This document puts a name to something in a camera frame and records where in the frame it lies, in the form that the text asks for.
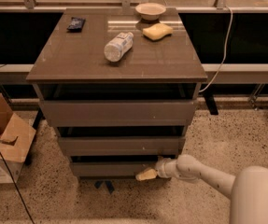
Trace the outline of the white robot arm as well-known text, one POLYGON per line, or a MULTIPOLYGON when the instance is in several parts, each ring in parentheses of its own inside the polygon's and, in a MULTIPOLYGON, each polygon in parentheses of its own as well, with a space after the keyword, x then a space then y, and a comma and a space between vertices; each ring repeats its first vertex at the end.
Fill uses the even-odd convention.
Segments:
POLYGON ((191 155, 158 161, 135 176, 139 181, 176 178, 186 182, 203 180, 230 200, 229 224, 268 224, 268 169, 249 166, 237 176, 206 166, 191 155))

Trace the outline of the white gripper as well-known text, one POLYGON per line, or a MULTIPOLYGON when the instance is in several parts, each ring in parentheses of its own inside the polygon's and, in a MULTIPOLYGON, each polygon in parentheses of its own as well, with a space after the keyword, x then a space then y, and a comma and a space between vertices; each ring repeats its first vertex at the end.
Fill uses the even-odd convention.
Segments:
POLYGON ((159 157, 154 168, 147 168, 135 176, 138 181, 155 179, 157 175, 161 178, 177 177, 176 159, 159 157))

